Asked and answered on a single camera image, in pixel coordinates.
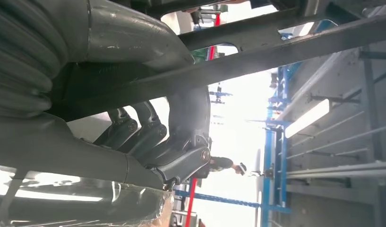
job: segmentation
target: fluorescent light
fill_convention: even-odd
[[[325,99],[318,103],[314,108],[289,125],[284,132],[286,138],[290,138],[294,134],[300,132],[327,113],[329,113],[329,99]]]
[[[299,33],[299,36],[305,36],[308,35],[309,31],[311,30],[312,26],[314,25],[314,22],[308,22],[304,25],[302,30]]]

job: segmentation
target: plastic wrap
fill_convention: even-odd
[[[0,166],[0,227],[162,227],[172,205],[157,189]]]

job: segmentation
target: metal bracket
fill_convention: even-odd
[[[358,155],[337,155],[337,154],[332,154],[332,153],[328,153],[328,152],[321,152],[321,151],[316,151],[316,150],[310,152],[309,154],[327,156],[327,157],[348,157],[348,158],[354,158],[356,160],[358,160],[360,158]]]
[[[329,99],[329,101],[333,103],[355,103],[355,104],[361,103],[361,101],[358,99],[345,99],[340,97],[329,97],[329,96],[314,96],[312,94],[309,95],[309,101],[312,101],[312,100],[322,101],[325,99]]]
[[[116,150],[136,132],[137,122],[129,116],[124,108],[110,110],[108,115],[112,125],[94,141],[94,144]]]
[[[161,124],[154,107],[149,101],[134,104],[132,107],[136,110],[142,127],[117,150],[128,153],[140,161],[139,159],[146,152],[161,142],[168,131]]]

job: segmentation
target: metal pipe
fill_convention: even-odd
[[[356,150],[351,150],[351,151],[345,151],[341,153],[334,154],[334,156],[342,156],[342,155],[348,155],[348,154],[355,154],[358,152],[363,152],[363,151],[368,151],[369,148],[361,148],[361,149],[356,149]]]
[[[0,1],[0,165],[162,189],[160,177],[133,157],[78,140],[64,121],[43,114],[51,106],[43,94],[67,62],[162,65],[154,58],[167,59],[171,46],[183,44],[168,26],[110,1]]]
[[[386,169],[288,175],[287,178],[297,179],[297,178],[323,178],[323,177],[386,177]]]
[[[386,162],[374,162],[352,166],[300,170],[288,172],[288,179],[323,177],[369,177],[386,176]]]
[[[299,174],[315,174],[315,173],[330,173],[330,172],[343,172],[343,171],[356,171],[356,170],[370,170],[370,169],[386,169],[386,162],[373,162],[358,165],[348,166],[334,166],[319,169],[307,169],[288,172],[288,175],[299,175]]]
[[[305,154],[311,153],[311,152],[313,152],[315,150],[321,150],[321,149],[324,149],[324,148],[327,148],[327,147],[330,147],[330,146],[333,146],[333,145],[341,144],[341,143],[344,143],[344,142],[348,142],[348,141],[351,141],[351,140],[362,138],[362,137],[365,137],[365,136],[368,136],[368,135],[371,135],[371,134],[374,134],[374,133],[379,133],[379,132],[382,132],[382,131],[386,131],[386,126],[380,127],[378,129],[370,130],[370,131],[367,131],[367,132],[364,132],[364,133],[361,133],[361,134],[358,134],[358,135],[355,135],[355,136],[351,136],[351,137],[348,137],[348,138],[345,138],[343,140],[339,140],[339,141],[336,141],[336,142],[333,142],[333,143],[329,143],[329,144],[323,145],[323,146],[321,146],[319,148],[307,150],[305,152],[289,156],[289,157],[287,157],[287,159],[290,159],[290,158],[293,158],[293,157],[298,157],[298,156],[301,156],[301,155],[305,155]]]
[[[316,137],[316,136],[318,136],[318,135],[320,135],[320,134],[322,134],[322,133],[324,133],[324,132],[326,132],[326,131],[329,131],[329,130],[331,130],[331,129],[333,129],[333,128],[335,128],[335,127],[337,127],[337,126],[339,126],[339,125],[341,125],[341,124],[343,124],[343,123],[345,123],[345,122],[347,122],[347,121],[349,121],[349,120],[351,120],[351,119],[353,119],[353,118],[355,118],[355,117],[357,117],[357,116],[360,116],[360,115],[363,114],[363,113],[364,113],[364,111],[361,111],[361,112],[359,112],[359,113],[356,113],[356,114],[353,115],[353,116],[350,116],[350,117],[344,119],[343,121],[340,121],[340,122],[338,122],[338,123],[336,123],[336,124],[333,124],[333,125],[329,126],[328,128],[326,128],[326,129],[324,129],[324,130],[321,130],[321,131],[315,133],[315,135],[313,135],[313,136],[311,136],[311,137],[306,137],[306,138],[304,138],[303,140],[301,140],[301,141],[299,141],[299,142],[297,142],[297,143],[294,143],[294,144],[292,145],[292,147],[297,146],[297,145],[299,145],[299,144],[301,144],[301,143],[303,143],[303,142],[306,142],[306,141],[308,141],[308,140],[310,140],[310,139],[313,139],[314,137]]]

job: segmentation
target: bolt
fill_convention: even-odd
[[[165,127],[161,127],[158,132],[160,136],[166,136],[166,133],[167,133]]]
[[[137,129],[137,124],[135,122],[132,122],[129,124],[129,130],[134,131]]]
[[[204,161],[209,161],[211,157],[211,153],[209,152],[209,150],[206,148],[204,149],[202,152],[201,152],[201,159],[204,160]]]

